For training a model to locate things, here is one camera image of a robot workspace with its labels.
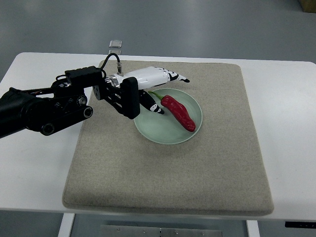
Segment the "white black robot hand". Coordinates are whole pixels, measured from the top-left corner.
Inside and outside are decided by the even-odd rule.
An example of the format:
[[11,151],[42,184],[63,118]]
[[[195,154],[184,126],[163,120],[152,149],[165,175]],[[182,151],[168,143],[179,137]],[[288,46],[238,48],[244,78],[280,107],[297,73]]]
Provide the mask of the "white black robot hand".
[[118,82],[121,83],[124,79],[127,78],[137,79],[140,104],[148,111],[162,115],[164,114],[164,110],[155,102],[155,100],[149,95],[149,93],[145,91],[145,89],[163,85],[175,80],[183,81],[186,83],[190,82],[189,79],[178,73],[167,70],[165,68],[153,66],[138,69],[126,73],[123,76],[119,76]]

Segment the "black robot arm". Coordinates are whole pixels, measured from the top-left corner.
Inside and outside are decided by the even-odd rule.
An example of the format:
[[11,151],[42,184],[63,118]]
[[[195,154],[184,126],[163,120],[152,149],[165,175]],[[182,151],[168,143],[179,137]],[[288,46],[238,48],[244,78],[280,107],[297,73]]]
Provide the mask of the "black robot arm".
[[23,129],[49,136],[90,118],[85,88],[105,100],[119,114],[134,119],[140,114],[138,82],[135,77],[118,85],[106,78],[105,65],[68,70],[49,88],[19,90],[11,87],[0,99],[0,136]]

